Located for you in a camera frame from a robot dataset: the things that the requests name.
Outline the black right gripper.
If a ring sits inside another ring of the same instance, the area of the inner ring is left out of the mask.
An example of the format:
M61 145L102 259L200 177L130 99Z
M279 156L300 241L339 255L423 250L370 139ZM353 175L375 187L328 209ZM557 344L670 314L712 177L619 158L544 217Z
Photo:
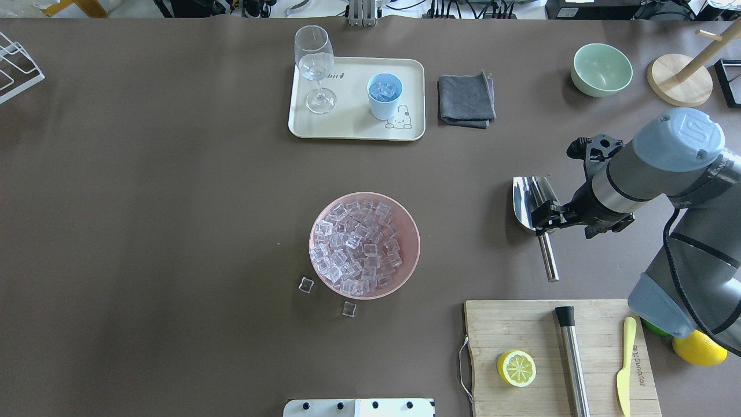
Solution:
M619 213L608 209L601 204L588 184L577 190L576 199L566 205L554 203L543 204L540 209L546 209L548 214L548 231L565 229L574 225L585 226L585 237L591 239L598 234L608 231L621 232L635 221L630 213Z

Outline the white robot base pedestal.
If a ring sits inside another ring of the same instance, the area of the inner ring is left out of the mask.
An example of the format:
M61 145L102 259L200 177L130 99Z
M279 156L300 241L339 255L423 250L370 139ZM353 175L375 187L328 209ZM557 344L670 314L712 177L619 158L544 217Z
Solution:
M296 399L283 416L435 416L431 398Z

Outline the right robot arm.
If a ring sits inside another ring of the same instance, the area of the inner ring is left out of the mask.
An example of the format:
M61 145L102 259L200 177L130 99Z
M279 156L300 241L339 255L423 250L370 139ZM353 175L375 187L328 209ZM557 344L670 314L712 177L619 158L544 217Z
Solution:
M535 202L535 232L572 225L583 225L588 239L620 232L664 195L674 212L628 306L673 337L699 330L739 354L739 155L725 147L720 125L694 108L673 108L630 142L582 137L567 156L582 159L585 183L564 205Z

